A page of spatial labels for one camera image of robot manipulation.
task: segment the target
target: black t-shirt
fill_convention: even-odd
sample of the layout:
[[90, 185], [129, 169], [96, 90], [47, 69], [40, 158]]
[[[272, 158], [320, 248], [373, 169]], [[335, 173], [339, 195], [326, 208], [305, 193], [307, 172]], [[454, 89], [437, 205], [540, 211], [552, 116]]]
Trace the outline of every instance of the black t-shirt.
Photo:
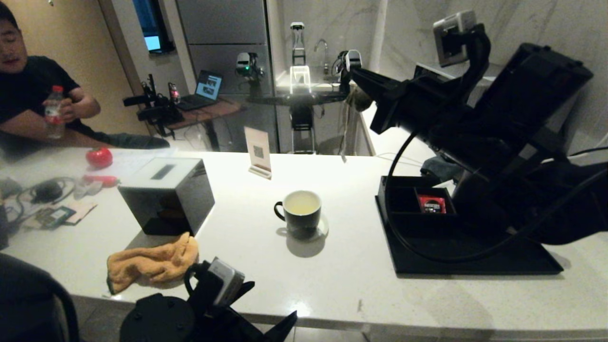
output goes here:
[[[26, 110], [44, 117], [42, 103], [49, 97], [54, 85], [63, 86], [64, 97], [79, 87], [57, 62], [47, 57], [29, 56], [25, 69], [19, 74], [0, 73], [0, 124]], [[66, 128], [86, 136], [94, 134], [80, 119], [66, 124]], [[40, 145], [31, 139], [0, 132], [0, 147], [8, 159], [39, 148]]]

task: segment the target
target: handle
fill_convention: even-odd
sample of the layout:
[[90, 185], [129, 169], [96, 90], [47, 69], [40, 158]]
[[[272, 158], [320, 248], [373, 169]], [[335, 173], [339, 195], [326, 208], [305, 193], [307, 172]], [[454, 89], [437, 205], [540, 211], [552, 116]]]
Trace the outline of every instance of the handle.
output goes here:
[[274, 213], [275, 213], [275, 214], [277, 214], [277, 216], [278, 216], [278, 217], [279, 217], [281, 220], [285, 221], [285, 216], [281, 215], [281, 213], [279, 213], [279, 212], [278, 212], [278, 210], [277, 210], [277, 207], [278, 207], [278, 206], [281, 206], [281, 207], [282, 207], [282, 206], [283, 206], [283, 202], [278, 201], [278, 202], [277, 202], [277, 203], [274, 205]]

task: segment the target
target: laptop screen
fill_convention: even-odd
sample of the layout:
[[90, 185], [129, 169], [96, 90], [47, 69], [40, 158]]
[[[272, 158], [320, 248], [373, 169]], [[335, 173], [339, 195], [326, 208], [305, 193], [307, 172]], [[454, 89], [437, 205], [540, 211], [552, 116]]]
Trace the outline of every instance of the laptop screen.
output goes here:
[[201, 74], [198, 76], [198, 83], [196, 84], [196, 93], [210, 100], [216, 100], [221, 84], [221, 76], [201, 71]]

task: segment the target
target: red package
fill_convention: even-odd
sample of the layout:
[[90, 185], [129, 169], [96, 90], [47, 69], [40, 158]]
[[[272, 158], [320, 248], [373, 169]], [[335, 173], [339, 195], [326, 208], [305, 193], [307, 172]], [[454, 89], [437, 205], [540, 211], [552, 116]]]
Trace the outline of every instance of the red package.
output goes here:
[[446, 200], [443, 197], [435, 197], [430, 195], [418, 195], [422, 212], [428, 213], [446, 213]]

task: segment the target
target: box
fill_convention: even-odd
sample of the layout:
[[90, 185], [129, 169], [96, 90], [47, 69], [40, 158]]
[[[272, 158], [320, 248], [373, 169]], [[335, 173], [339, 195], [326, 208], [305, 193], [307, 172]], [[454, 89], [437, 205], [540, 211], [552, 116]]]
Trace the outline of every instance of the box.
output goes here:
[[122, 180], [118, 190], [149, 235], [176, 236], [201, 227], [215, 204], [198, 158], [154, 158]]

